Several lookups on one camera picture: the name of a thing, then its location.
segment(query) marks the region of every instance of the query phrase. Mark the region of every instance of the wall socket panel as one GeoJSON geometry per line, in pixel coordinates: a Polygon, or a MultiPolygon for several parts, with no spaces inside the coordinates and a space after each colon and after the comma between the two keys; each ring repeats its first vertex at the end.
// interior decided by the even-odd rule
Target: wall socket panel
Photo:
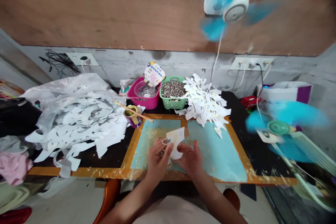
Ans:
{"type": "Polygon", "coordinates": [[[91,61],[90,66],[98,66],[96,59],[91,53],[66,52],[65,54],[72,60],[72,62],[75,65],[81,65],[82,64],[81,58],[83,56],[86,56],[88,58],[87,60],[91,61]]]}
{"type": "Polygon", "coordinates": [[[236,57],[231,65],[230,70],[244,70],[244,64],[246,65],[246,71],[260,71],[259,66],[251,66],[250,63],[259,63],[263,71],[268,70],[269,64],[265,62],[272,63],[272,58],[250,58],[250,57],[236,57]]]}

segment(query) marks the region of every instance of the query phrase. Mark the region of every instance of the plywood wall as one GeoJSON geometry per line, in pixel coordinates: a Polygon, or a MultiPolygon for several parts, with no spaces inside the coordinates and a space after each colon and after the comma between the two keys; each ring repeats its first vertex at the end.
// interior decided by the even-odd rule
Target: plywood wall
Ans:
{"type": "MultiPolygon", "coordinates": [[[[33,46],[215,52],[203,17],[203,0],[0,0],[0,27],[33,46]]],[[[319,55],[336,40],[335,17],[333,0],[284,0],[254,26],[231,25],[221,52],[319,55]]]]}

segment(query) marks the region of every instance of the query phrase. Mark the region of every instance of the person's left hand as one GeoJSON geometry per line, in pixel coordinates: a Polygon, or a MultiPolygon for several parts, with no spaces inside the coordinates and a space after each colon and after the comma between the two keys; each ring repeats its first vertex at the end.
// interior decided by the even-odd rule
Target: person's left hand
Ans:
{"type": "Polygon", "coordinates": [[[152,148],[148,151],[148,170],[146,178],[152,183],[158,185],[167,171],[168,160],[173,150],[174,144],[164,145],[162,143],[163,138],[157,138],[152,148]],[[161,156],[160,152],[164,149],[164,155],[161,156]]]}

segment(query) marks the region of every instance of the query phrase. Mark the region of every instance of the power cord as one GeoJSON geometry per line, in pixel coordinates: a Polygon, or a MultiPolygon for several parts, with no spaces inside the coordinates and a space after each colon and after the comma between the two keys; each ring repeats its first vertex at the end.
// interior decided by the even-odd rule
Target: power cord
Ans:
{"type": "Polygon", "coordinates": [[[244,64],[244,73],[243,73],[243,78],[242,78],[242,80],[241,80],[241,82],[240,82],[240,84],[239,84],[238,87],[240,87],[240,85],[243,83],[243,80],[244,80],[244,77],[245,77],[246,64],[244,62],[242,64],[244,64]]]}
{"type": "Polygon", "coordinates": [[[258,105],[259,96],[260,96],[261,92],[262,92],[263,89],[264,89],[264,78],[263,78],[263,73],[262,73],[262,72],[263,72],[263,69],[261,68],[261,65],[260,65],[259,63],[257,63],[256,65],[258,65],[258,66],[260,67],[260,74],[261,74],[261,90],[260,90],[259,94],[258,94],[258,89],[257,89],[257,110],[258,110],[258,112],[259,112],[260,119],[261,119],[261,121],[263,122],[264,120],[263,120],[263,118],[262,118],[262,116],[261,116],[260,109],[259,109],[259,105],[258,105]]]}
{"type": "Polygon", "coordinates": [[[219,39],[219,45],[218,45],[218,51],[217,51],[217,56],[216,56],[216,59],[215,59],[215,62],[213,63],[212,65],[212,70],[211,70],[211,78],[210,78],[210,82],[212,83],[212,77],[214,76],[214,72],[215,72],[215,66],[216,66],[216,63],[217,63],[217,59],[218,59],[218,55],[219,55],[219,49],[221,48],[221,43],[222,43],[222,37],[223,37],[223,32],[224,32],[224,29],[222,30],[222,33],[220,35],[220,39],[219,39]]]}
{"type": "Polygon", "coordinates": [[[267,70],[267,73],[266,73],[265,77],[263,78],[263,81],[266,79],[266,77],[267,77],[267,75],[268,75],[268,73],[270,72],[271,67],[272,67],[272,64],[270,64],[270,63],[267,63],[267,64],[269,64],[270,66],[269,66],[269,68],[268,68],[268,70],[267,70]]]}
{"type": "Polygon", "coordinates": [[[47,62],[49,64],[49,72],[51,72],[53,66],[57,70],[58,75],[60,78],[63,77],[65,74],[63,71],[65,68],[68,68],[69,70],[72,71],[72,73],[76,73],[77,75],[80,74],[80,69],[70,60],[69,57],[65,57],[64,55],[58,54],[52,50],[49,50],[45,56],[48,59],[45,59],[43,57],[39,57],[42,61],[47,62]]]}
{"type": "Polygon", "coordinates": [[[83,63],[84,63],[84,62],[85,62],[85,61],[82,60],[80,64],[82,65],[83,72],[86,73],[85,70],[84,70],[84,66],[83,66],[83,63]]]}
{"type": "Polygon", "coordinates": [[[83,70],[83,72],[86,73],[86,71],[85,71],[85,69],[84,69],[84,62],[85,62],[85,63],[88,65],[88,67],[89,67],[90,73],[92,73],[92,71],[91,71],[91,66],[90,66],[90,64],[91,64],[91,60],[89,60],[88,57],[86,57],[86,56],[83,56],[83,57],[81,57],[80,59],[82,60],[82,61],[80,62],[80,64],[82,65],[82,70],[83,70]]]}

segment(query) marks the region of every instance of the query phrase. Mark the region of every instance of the paper scrap pile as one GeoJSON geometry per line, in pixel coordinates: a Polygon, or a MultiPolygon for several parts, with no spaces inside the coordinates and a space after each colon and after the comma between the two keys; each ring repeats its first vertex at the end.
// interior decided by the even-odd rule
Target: paper scrap pile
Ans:
{"type": "MultiPolygon", "coordinates": [[[[126,104],[121,97],[118,101],[126,104]]],[[[41,162],[51,156],[55,166],[61,167],[60,176],[69,177],[71,170],[76,171],[79,166],[81,160],[75,157],[80,152],[95,145],[100,158],[109,146],[124,139],[127,120],[123,112],[123,108],[113,103],[108,96],[99,95],[99,92],[90,92],[86,97],[71,101],[64,108],[56,110],[50,131],[42,132],[38,129],[26,137],[26,141],[39,142],[43,148],[34,162],[41,162]],[[60,151],[64,157],[57,162],[60,151]]]]}
{"type": "Polygon", "coordinates": [[[212,83],[205,84],[206,79],[200,78],[196,73],[194,78],[185,78],[185,90],[189,92],[189,107],[182,110],[175,110],[176,114],[185,115],[187,120],[195,118],[203,127],[207,120],[214,122],[216,127],[214,130],[222,138],[221,128],[225,129],[224,123],[229,122],[224,119],[225,116],[231,114],[231,109],[224,108],[226,101],[220,96],[221,91],[211,89],[212,83]]]}

